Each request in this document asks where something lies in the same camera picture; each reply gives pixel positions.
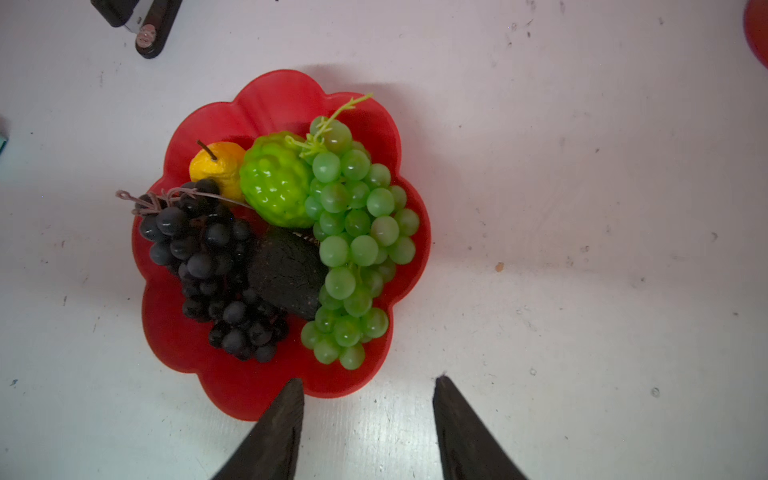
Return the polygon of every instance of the white surface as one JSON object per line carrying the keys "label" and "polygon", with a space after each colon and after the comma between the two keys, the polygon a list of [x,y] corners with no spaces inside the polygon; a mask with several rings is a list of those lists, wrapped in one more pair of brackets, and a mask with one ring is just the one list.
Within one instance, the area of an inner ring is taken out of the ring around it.
{"label": "white surface", "polygon": [[0,478],[205,479],[249,430],[148,349],[114,191],[277,68],[376,93],[435,240],[378,376],[307,399],[297,478],[440,478],[443,371],[531,480],[767,477],[768,70],[742,12],[185,0],[147,61],[85,0],[4,2]]}

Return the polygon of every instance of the pear stem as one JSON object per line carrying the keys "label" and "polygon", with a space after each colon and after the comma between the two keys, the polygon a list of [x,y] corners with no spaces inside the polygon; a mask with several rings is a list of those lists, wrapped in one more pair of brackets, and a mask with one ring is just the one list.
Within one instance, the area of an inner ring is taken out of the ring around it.
{"label": "pear stem", "polygon": [[204,144],[203,142],[201,142],[199,140],[197,141],[197,144],[200,145],[203,148],[203,150],[208,152],[208,154],[210,155],[210,159],[211,160],[213,160],[213,161],[217,161],[218,160],[216,155],[214,155],[214,153],[212,151],[210,151],[210,148],[208,148],[208,146],[206,144]]}

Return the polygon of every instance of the grape bunch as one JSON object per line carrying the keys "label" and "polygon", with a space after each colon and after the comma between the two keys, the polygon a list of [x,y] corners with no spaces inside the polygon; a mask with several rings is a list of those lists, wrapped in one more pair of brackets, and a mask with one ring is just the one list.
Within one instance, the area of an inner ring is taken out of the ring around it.
{"label": "grape bunch", "polygon": [[370,153],[336,120],[343,109],[316,118],[307,143],[300,144],[314,175],[304,207],[315,220],[320,259],[329,267],[319,292],[322,306],[301,340],[321,363],[339,359],[354,370],[365,359],[362,344],[389,328],[386,312],[372,303],[395,277],[397,265],[413,260],[411,236],[419,229],[419,215],[406,208],[406,191],[391,185],[389,168],[372,164]]}
{"label": "grape bunch", "polygon": [[[288,335],[288,323],[286,313],[260,298],[248,283],[253,231],[217,198],[204,196],[219,195],[215,181],[199,180],[182,188],[202,194],[159,200],[159,213],[143,216],[141,236],[154,242],[150,258],[180,278],[184,315],[214,323],[210,345],[243,361],[269,362],[277,342]],[[135,207],[139,213],[145,208],[139,203]]]}

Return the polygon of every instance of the stapler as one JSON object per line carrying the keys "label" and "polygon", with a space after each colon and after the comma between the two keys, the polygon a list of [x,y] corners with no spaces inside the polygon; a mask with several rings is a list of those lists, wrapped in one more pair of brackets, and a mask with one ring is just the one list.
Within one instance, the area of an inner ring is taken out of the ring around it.
{"label": "stapler", "polygon": [[181,0],[91,0],[91,4],[113,27],[136,34],[136,51],[155,58],[165,46]]}

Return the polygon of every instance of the red bowl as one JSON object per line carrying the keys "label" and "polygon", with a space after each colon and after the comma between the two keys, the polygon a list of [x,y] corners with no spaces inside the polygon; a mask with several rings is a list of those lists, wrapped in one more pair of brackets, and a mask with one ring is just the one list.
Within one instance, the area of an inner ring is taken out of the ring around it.
{"label": "red bowl", "polygon": [[[298,71],[272,71],[250,82],[234,99],[206,105],[179,125],[165,154],[163,177],[151,190],[160,192],[189,181],[189,163],[198,152],[197,140],[206,144],[234,141],[250,148],[262,135],[292,131],[304,136],[310,122],[319,115],[328,116],[357,93],[326,94],[309,76]],[[241,362],[222,350],[208,345],[211,324],[199,324],[181,313],[184,297],[179,279],[149,259],[151,243],[139,234],[139,220],[134,220],[133,251],[136,265],[147,281],[141,316],[149,346],[162,363],[174,370],[196,373],[205,393],[223,412],[236,419],[255,421],[266,411],[289,379],[301,378],[308,395],[333,399],[362,388],[384,363],[392,342],[395,319],[392,307],[419,281],[429,257],[432,235],[429,217],[419,194],[399,175],[400,136],[395,122],[378,102],[371,99],[345,111],[339,119],[362,141],[375,163],[392,172],[392,184],[408,193],[408,208],[421,217],[421,227],[413,241],[414,260],[399,266],[395,279],[387,283],[374,306],[389,314],[389,331],[365,345],[366,361],[352,372],[338,362],[319,363],[311,350],[300,341],[304,320],[290,317],[290,334],[278,344],[274,359],[266,364]],[[254,212],[238,208],[235,215],[251,220],[257,231],[266,223]]]}

